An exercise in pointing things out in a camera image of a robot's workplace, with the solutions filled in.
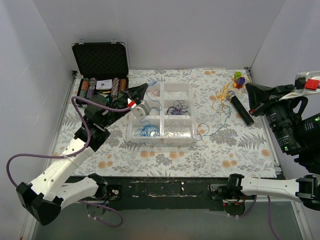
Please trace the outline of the white compartment tray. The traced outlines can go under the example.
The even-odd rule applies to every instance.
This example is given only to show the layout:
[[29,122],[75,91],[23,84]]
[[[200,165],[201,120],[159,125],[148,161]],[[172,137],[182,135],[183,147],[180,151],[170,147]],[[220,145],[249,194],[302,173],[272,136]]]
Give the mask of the white compartment tray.
[[133,143],[192,145],[196,135],[194,95],[184,82],[155,82],[144,100],[151,111],[142,120],[129,114],[126,140]]

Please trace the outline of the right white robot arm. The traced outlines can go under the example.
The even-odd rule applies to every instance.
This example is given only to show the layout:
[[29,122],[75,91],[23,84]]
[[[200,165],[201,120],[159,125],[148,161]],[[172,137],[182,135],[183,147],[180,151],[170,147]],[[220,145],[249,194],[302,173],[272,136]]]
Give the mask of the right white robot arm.
[[267,87],[247,83],[249,114],[264,116],[284,154],[296,156],[295,162],[308,175],[290,180],[263,179],[231,174],[224,190],[232,199],[240,196],[273,196],[320,209],[320,115],[302,119],[308,95],[319,90],[297,89],[294,85]]

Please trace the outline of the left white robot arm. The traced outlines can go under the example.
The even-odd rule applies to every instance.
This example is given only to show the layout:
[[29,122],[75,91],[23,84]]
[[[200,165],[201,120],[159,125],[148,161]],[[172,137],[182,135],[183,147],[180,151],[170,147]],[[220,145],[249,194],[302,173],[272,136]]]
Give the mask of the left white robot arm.
[[21,182],[16,192],[22,206],[43,226],[52,223],[61,210],[85,198],[102,200],[107,196],[106,180],[92,173],[80,181],[64,185],[72,173],[91,157],[110,136],[108,127],[128,113],[144,117],[149,109],[144,100],[148,84],[130,87],[115,100],[107,100],[101,94],[90,99],[73,96],[71,103],[85,104],[79,111],[82,121],[66,149],[52,156],[53,163],[29,183]]

